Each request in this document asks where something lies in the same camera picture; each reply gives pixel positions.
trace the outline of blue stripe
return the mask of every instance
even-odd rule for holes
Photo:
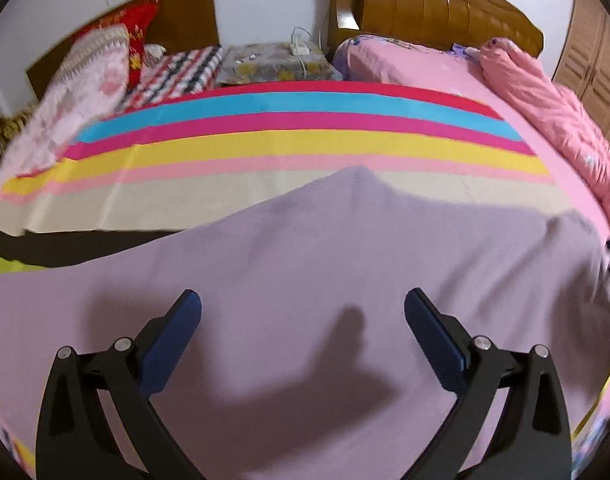
[[[342,92],[264,92],[218,96],[147,108],[93,124],[75,142],[92,143],[147,126],[264,112],[345,112],[423,119],[523,140],[505,121],[474,112],[402,97]]]

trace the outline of wooden wardrobe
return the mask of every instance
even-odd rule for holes
[[[576,92],[610,142],[610,16],[599,0],[575,0],[554,81]]]

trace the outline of pink stripe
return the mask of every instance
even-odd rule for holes
[[[501,148],[510,152],[534,155],[529,145],[521,140],[509,140],[492,134],[468,130],[467,128],[420,119],[327,112],[273,112],[213,117],[164,124],[163,126],[148,126],[142,130],[109,137],[90,144],[79,142],[70,146],[64,156],[71,160],[82,160],[101,153],[129,148],[134,144],[143,145],[189,137],[262,130],[370,130],[401,134],[414,133],[444,139],[465,140],[466,142]]]
[[[213,174],[254,173],[258,171],[314,171],[341,170],[349,166],[364,166],[372,171],[409,171],[410,173],[443,173],[483,176],[500,180],[520,180],[532,184],[552,184],[549,175],[503,170],[490,166],[476,166],[463,162],[426,158],[404,158],[384,155],[289,155],[197,160],[168,166],[151,166],[128,171],[115,171],[75,182],[48,181],[28,195],[0,193],[0,198],[15,205],[34,200],[38,194],[63,195],[82,192],[114,184],[136,184],[152,180],[172,180]]]

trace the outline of beige stripe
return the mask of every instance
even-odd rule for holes
[[[22,234],[74,230],[179,230],[204,225],[304,186],[334,171],[268,171],[118,184],[42,196],[25,206],[0,204],[0,230]],[[382,172],[396,189],[451,203],[517,206],[548,216],[571,208],[552,184],[441,173]]]

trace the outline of wooden headboard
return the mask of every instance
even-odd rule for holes
[[[329,46],[358,34],[378,34],[446,50],[510,38],[532,56],[543,33],[505,0],[330,0]]]
[[[143,0],[130,0],[106,14],[140,1]],[[62,40],[27,71],[38,99],[42,99],[73,43],[73,35]],[[160,0],[160,11],[147,31],[147,43],[161,44],[170,54],[219,44],[214,0]]]

